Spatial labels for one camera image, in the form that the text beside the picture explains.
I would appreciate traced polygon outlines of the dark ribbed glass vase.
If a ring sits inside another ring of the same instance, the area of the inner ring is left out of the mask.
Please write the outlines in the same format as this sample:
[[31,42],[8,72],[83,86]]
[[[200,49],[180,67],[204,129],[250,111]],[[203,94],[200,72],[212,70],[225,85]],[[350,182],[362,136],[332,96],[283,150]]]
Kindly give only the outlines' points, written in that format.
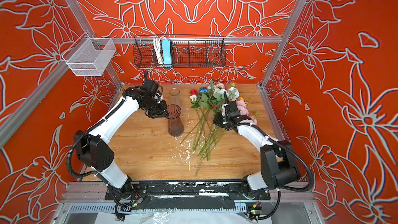
[[181,136],[184,132],[184,126],[181,122],[181,108],[178,105],[171,104],[167,107],[169,115],[167,116],[167,131],[173,137]]

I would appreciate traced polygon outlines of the white rose stem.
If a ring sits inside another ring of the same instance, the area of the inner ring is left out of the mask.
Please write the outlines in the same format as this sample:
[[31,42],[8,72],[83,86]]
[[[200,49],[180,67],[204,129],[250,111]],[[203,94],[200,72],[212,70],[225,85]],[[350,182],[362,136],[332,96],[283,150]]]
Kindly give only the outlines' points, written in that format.
[[198,98],[198,96],[196,94],[193,94],[193,95],[190,96],[190,102],[192,103],[191,108],[194,109],[196,114],[197,114],[198,122],[186,134],[186,136],[183,138],[181,143],[183,143],[185,140],[190,139],[191,145],[192,145],[192,149],[196,149],[198,144],[199,144],[199,140],[200,140],[200,136],[201,136],[201,132],[202,132],[203,109],[202,109],[202,106],[200,104],[200,98]]

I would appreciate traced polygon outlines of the red rose stem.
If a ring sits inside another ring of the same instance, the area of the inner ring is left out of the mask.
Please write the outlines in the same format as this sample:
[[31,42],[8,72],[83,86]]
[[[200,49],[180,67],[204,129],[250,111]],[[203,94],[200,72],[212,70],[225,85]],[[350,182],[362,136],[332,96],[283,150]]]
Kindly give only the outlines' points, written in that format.
[[192,89],[192,90],[190,91],[190,94],[191,94],[191,95],[197,95],[197,93],[198,93],[198,92],[197,92],[197,90],[195,90],[195,89]]

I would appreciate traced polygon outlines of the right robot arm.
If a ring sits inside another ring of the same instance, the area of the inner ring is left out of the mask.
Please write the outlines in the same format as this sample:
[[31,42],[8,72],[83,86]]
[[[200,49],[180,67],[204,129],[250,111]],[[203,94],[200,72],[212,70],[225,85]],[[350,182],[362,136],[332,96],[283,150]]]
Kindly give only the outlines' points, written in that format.
[[[260,171],[243,178],[246,193],[257,190],[285,189],[294,192],[306,192],[314,186],[314,176],[305,161],[293,151],[286,140],[272,138],[247,115],[242,115],[237,103],[223,103],[221,112],[216,113],[213,123],[226,130],[233,130],[246,138],[260,153]],[[307,172],[307,185],[301,188],[289,186],[301,178],[299,164]]]

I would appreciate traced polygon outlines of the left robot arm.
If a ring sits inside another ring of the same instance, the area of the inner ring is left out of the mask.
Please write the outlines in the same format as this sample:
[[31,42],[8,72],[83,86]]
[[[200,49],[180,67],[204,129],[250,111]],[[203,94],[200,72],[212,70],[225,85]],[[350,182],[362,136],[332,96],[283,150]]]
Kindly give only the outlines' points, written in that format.
[[69,174],[75,178],[97,175],[111,190],[120,194],[132,192],[132,181],[115,162],[109,143],[116,131],[136,111],[142,110],[151,119],[169,116],[163,88],[151,79],[140,86],[122,90],[122,96],[96,124],[74,134],[74,143],[66,157]]

